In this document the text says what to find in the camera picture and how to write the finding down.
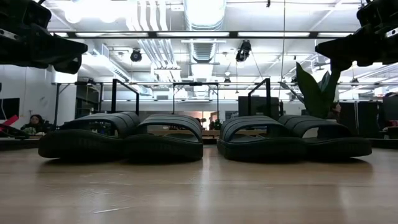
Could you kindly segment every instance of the potted plant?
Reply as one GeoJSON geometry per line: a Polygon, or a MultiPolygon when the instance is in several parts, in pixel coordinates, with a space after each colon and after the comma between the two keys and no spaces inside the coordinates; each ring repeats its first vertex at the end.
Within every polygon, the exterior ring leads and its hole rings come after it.
{"type": "Polygon", "coordinates": [[[290,90],[305,105],[309,115],[326,119],[335,99],[336,86],[342,69],[332,61],[331,74],[326,72],[322,80],[317,83],[314,77],[306,72],[299,63],[296,66],[297,85],[302,96],[285,83],[280,82],[281,87],[290,90]]]}

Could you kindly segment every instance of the person sitting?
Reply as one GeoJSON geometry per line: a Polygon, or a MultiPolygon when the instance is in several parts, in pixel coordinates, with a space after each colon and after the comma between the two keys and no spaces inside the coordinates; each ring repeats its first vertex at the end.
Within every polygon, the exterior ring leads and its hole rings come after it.
{"type": "Polygon", "coordinates": [[[35,135],[37,133],[46,133],[47,129],[45,128],[43,118],[39,114],[33,114],[30,117],[29,124],[23,125],[21,131],[30,135],[35,135]]]}

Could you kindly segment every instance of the black rubber sandal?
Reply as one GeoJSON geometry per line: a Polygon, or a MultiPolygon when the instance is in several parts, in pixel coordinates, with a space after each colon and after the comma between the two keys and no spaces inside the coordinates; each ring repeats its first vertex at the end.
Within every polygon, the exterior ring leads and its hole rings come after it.
{"type": "Polygon", "coordinates": [[[154,114],[145,119],[135,135],[124,140],[124,155],[127,158],[164,157],[172,159],[199,160],[203,157],[203,140],[199,122],[190,116],[154,114]],[[177,126],[192,134],[168,134],[156,136],[147,133],[148,126],[177,126]]]}
{"type": "Polygon", "coordinates": [[[301,159],[306,155],[304,142],[290,137],[283,125],[267,116],[243,116],[225,121],[217,148],[225,158],[238,161],[301,159]],[[266,127],[266,137],[236,134],[241,129],[260,127],[266,127]]]}
{"type": "Polygon", "coordinates": [[[39,155],[45,158],[107,158],[120,157],[123,138],[132,134],[139,119],[132,112],[93,114],[78,118],[40,139],[39,155]],[[89,125],[108,123],[114,135],[94,133],[89,125]]]}
{"type": "Polygon", "coordinates": [[[372,154],[372,146],[367,139],[353,137],[346,126],[336,122],[296,115],[282,116],[279,122],[298,138],[302,138],[309,129],[319,128],[317,137],[303,138],[310,157],[333,159],[372,154]]]}

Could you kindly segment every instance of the table surface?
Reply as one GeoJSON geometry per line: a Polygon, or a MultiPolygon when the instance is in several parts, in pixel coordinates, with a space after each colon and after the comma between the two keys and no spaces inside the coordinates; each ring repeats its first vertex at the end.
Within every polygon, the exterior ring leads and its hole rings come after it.
{"type": "Polygon", "coordinates": [[[184,164],[0,152],[0,223],[397,223],[398,151],[344,162],[251,164],[205,146],[184,164]]]}

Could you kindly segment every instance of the black metal railing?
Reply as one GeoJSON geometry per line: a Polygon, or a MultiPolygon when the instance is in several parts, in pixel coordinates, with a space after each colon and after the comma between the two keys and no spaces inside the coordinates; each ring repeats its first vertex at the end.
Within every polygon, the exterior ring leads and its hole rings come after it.
{"type": "Polygon", "coordinates": [[[248,116],[251,115],[251,95],[256,91],[260,86],[263,84],[266,84],[266,92],[267,92],[267,97],[266,97],[266,116],[271,115],[271,79],[270,78],[265,78],[262,82],[260,82],[254,89],[252,89],[249,94],[248,94],[248,116]]]}
{"type": "Polygon", "coordinates": [[[113,79],[112,81],[112,101],[111,101],[111,113],[116,113],[116,95],[118,92],[118,84],[126,87],[128,90],[136,94],[136,115],[139,115],[139,92],[128,85],[124,84],[118,79],[113,79]]]}

